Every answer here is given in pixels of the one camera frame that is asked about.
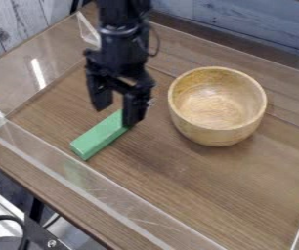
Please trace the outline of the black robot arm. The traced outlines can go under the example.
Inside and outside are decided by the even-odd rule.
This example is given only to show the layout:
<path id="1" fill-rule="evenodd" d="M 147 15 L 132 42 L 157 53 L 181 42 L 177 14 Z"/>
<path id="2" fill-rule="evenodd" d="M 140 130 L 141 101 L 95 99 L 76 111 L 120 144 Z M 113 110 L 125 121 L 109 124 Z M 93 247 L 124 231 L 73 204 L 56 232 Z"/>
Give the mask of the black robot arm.
<path id="1" fill-rule="evenodd" d="M 155 80 L 147 72 L 151 0 L 96 0 L 100 48 L 85 49 L 91 102 L 97 111 L 123 96 L 123 125 L 133 127 L 147 116 Z"/>

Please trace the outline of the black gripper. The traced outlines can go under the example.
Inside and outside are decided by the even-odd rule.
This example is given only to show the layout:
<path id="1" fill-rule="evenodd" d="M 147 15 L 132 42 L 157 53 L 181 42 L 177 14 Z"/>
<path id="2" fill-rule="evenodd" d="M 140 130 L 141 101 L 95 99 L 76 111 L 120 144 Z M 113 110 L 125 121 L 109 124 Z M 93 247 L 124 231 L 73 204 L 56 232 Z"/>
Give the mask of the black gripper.
<path id="1" fill-rule="evenodd" d="M 100 49 L 85 49 L 88 89 L 92 106 L 105 110 L 113 103 L 113 91 L 124 96 L 123 125 L 133 127 L 145 119 L 155 86 L 145 64 L 149 52 L 149 26 L 124 29 L 100 27 Z"/>

